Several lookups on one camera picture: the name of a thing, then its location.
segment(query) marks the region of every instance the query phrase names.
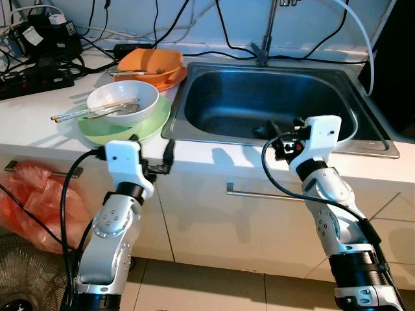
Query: sink basin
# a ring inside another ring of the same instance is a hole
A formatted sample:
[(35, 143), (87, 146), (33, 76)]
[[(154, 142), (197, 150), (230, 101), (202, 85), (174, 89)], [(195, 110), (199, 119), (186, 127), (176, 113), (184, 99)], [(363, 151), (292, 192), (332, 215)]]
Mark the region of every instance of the sink basin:
[(255, 129), (276, 120), (283, 132), (296, 117), (342, 118), (337, 152), (399, 157), (342, 71), (190, 63), (162, 136), (264, 145)]

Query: electric fan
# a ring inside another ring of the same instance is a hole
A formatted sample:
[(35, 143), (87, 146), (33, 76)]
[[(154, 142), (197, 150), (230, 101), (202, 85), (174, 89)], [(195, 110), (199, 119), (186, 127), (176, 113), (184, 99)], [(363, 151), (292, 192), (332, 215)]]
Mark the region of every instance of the electric fan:
[(0, 236), (0, 311), (57, 311), (65, 286), (63, 256)]

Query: green plate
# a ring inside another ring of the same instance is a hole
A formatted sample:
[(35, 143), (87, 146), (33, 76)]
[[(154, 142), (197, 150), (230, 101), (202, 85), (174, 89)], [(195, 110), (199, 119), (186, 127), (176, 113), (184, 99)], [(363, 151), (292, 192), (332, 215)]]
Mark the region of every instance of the green plate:
[(86, 120), (78, 118), (78, 125), (85, 138), (95, 144), (106, 144), (114, 139), (126, 140), (136, 134), (142, 141), (161, 128), (169, 118), (171, 104), (164, 96), (159, 96), (151, 115), (131, 128), (107, 123), (103, 118)]

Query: kitchen counter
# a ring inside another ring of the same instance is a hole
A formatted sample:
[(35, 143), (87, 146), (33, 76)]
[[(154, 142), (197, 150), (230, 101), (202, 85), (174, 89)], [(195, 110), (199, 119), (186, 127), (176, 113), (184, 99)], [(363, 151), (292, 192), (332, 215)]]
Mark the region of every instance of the kitchen counter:
[[(90, 67), (98, 67), (108, 60), (91, 52), (85, 57)], [(243, 63), (254, 61), (234, 61), (227, 58), (185, 58), (189, 62)], [(273, 61), (272, 66), (282, 67), (318, 67), (341, 69), (348, 74), (351, 81), (361, 92), (357, 82), (359, 68), (356, 65), (333, 65), (314, 62)], [(75, 82), (74, 87), (49, 91), (35, 95), (3, 100), (0, 102), (0, 152), (20, 156), (75, 160), (80, 154), (94, 148), (81, 134), (77, 121), (56, 124), (50, 120), (51, 115), (75, 111), (86, 103), (88, 95), (96, 88), (112, 82), (107, 73), (88, 75)], [(170, 101), (174, 100), (178, 86), (161, 92)], [(152, 162), (162, 158), (167, 140), (158, 131), (154, 136), (143, 141), (143, 156)], [(329, 165), (336, 167), (340, 175), (353, 179), (361, 185), (401, 192), (412, 190), (415, 183), (415, 145), (395, 142), (399, 150), (399, 159), (383, 159), (359, 155), (332, 154)], [(220, 148), (226, 157), (213, 156), (214, 150)], [(263, 176), (261, 168), (261, 147), (241, 146), (235, 144), (201, 143), (177, 141), (175, 164), (184, 168), (194, 165), (207, 165), (210, 170), (225, 173), (244, 168), (246, 176)], [(285, 161), (272, 160), (273, 152), (267, 154), (270, 168), (276, 170), (278, 178), (285, 181), (298, 181), (288, 171)]]

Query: white bowl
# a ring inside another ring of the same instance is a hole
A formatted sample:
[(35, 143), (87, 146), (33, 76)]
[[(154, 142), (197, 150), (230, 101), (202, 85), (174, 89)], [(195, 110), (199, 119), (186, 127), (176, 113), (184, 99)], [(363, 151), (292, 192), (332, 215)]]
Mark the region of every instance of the white bowl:
[(92, 92), (86, 100), (88, 108), (95, 108), (113, 102), (138, 98), (139, 111), (127, 115), (106, 115), (102, 117), (105, 121), (120, 126), (134, 126), (146, 119), (156, 107), (158, 90), (142, 81), (125, 80), (112, 82), (101, 86)]

